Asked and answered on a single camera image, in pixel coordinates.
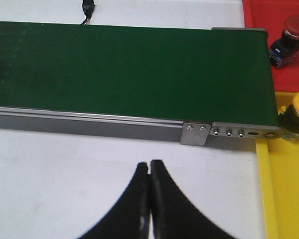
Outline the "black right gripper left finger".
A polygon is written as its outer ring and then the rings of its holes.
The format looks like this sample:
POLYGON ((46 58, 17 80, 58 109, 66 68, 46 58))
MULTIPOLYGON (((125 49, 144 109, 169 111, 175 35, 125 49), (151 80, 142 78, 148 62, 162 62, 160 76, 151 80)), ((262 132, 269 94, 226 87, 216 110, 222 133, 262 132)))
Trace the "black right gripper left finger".
POLYGON ((147 239, 150 228, 149 176, 145 162, 112 208, 81 239, 147 239))

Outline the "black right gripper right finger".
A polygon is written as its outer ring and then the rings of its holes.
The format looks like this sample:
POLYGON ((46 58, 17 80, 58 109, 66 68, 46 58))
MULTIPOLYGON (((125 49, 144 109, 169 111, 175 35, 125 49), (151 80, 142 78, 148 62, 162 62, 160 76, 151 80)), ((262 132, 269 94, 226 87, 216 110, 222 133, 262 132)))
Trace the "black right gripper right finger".
POLYGON ((153 234, 156 239, 232 239, 183 194, 163 161, 150 163, 153 234))

